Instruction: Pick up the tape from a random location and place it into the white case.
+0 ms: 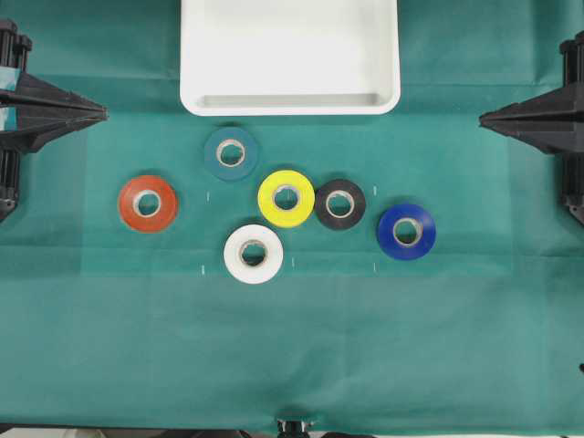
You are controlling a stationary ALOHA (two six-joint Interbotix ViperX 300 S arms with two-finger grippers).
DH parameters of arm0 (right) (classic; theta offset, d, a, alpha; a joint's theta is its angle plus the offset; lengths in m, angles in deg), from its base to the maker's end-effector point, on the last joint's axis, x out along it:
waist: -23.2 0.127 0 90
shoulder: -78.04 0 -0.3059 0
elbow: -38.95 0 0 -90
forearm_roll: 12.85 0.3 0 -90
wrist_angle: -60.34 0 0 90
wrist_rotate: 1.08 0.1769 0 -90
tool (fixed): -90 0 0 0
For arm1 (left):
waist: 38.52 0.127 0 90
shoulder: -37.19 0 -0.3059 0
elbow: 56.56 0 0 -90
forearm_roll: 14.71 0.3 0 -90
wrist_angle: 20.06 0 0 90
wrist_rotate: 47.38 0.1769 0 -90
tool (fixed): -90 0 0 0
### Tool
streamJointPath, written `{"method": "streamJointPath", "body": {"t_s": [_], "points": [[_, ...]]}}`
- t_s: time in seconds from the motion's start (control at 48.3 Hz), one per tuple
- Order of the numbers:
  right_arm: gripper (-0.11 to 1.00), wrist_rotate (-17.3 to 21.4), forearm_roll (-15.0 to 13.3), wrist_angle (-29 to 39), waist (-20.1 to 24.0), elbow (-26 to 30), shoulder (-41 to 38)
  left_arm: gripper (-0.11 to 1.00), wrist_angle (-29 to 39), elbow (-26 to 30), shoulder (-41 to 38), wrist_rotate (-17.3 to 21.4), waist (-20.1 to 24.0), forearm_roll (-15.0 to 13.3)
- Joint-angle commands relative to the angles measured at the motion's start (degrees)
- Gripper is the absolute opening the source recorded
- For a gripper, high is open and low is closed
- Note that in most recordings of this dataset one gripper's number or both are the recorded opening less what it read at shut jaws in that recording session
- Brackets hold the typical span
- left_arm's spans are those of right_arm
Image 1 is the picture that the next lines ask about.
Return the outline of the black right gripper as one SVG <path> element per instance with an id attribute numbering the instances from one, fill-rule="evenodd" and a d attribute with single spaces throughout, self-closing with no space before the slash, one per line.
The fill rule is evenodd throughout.
<path id="1" fill-rule="evenodd" d="M 561 201 L 583 224 L 583 39 L 566 40 L 559 51 L 564 87 L 487 112 L 479 120 L 482 128 L 545 154 L 565 153 Z"/>

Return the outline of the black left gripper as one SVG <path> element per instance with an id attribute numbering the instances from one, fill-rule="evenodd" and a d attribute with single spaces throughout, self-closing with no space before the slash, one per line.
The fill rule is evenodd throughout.
<path id="1" fill-rule="evenodd" d="M 32 41 L 18 33 L 14 21 L 1 19 L 1 221 L 18 206 L 20 153 L 37 153 L 48 142 L 84 130 L 106 118 L 58 120 L 18 130 L 16 105 L 46 106 L 71 110 L 107 109 L 71 91 L 60 89 L 26 73 Z"/>

